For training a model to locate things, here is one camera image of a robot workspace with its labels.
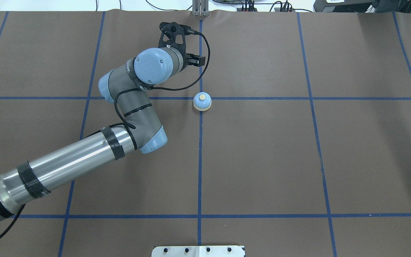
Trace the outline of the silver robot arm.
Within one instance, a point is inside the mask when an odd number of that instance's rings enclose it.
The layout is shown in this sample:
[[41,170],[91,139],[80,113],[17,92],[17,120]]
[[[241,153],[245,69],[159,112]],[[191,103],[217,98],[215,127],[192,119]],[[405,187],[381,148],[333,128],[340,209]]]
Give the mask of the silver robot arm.
[[188,65],[207,70],[209,62],[210,55],[187,54],[182,45],[161,42],[158,48],[146,49],[104,75],[98,88],[121,122],[0,173],[0,221],[97,167],[135,150],[150,153],[166,145],[166,132],[147,91],[157,89]]

